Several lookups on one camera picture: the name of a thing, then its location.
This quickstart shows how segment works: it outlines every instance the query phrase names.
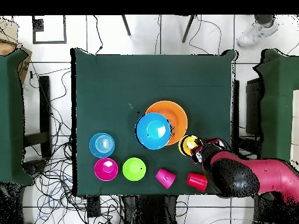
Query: person's foot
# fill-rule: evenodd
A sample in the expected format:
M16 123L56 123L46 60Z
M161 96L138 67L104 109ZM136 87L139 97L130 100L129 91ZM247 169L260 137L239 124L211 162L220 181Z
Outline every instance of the person's foot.
M255 23L247 33L244 33L238 39L238 45L240 47L255 46L262 38L272 35L277 29L278 24L276 19L273 19L270 27L264 27L261 24Z

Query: cardboard box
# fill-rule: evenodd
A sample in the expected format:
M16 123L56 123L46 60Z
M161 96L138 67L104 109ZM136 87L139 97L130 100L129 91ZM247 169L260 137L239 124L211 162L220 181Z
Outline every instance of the cardboard box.
M17 23L0 18L0 41L9 44L17 44L18 29L19 26Z
M0 55L6 56L12 51L14 51L15 48L16 48L15 44L0 43ZM25 58L18 66L18 74L20 77L20 81L22 84L24 84L28 72L28 66L29 66L32 52L24 48L23 46L20 49L28 54L28 57Z

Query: red cup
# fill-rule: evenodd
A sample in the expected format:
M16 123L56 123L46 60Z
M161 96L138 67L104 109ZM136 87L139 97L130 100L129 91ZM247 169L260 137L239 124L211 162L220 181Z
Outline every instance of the red cup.
M203 192L207 188L208 180L204 175L189 173L187 184Z

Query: green table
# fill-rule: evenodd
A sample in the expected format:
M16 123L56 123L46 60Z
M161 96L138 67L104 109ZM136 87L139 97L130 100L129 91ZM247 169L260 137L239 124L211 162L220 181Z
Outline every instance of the green table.
M190 172L202 173L200 166L183 156L177 143L160 150L144 149L135 138L134 127L152 103L171 100L188 116L186 134L229 142L235 56L235 51L222 56L90 55L71 49L77 195L201 194L186 184ZM111 158L119 165L119 173L108 182L100 181L93 172L98 158L89 151L89 140L98 132L110 134L116 145ZM140 181L128 181L122 174L123 163L130 157L147 165ZM160 168L177 175L168 190L155 178ZM215 194L209 185L205 193Z

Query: blue bowl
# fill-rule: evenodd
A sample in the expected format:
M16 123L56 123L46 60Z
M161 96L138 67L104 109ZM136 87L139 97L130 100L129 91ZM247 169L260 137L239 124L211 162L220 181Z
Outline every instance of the blue bowl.
M98 158L106 158L114 151L114 140L107 133L97 133L89 141L89 149Z
M161 114L147 113L137 121L135 136L147 149L161 149L171 138L171 125Z

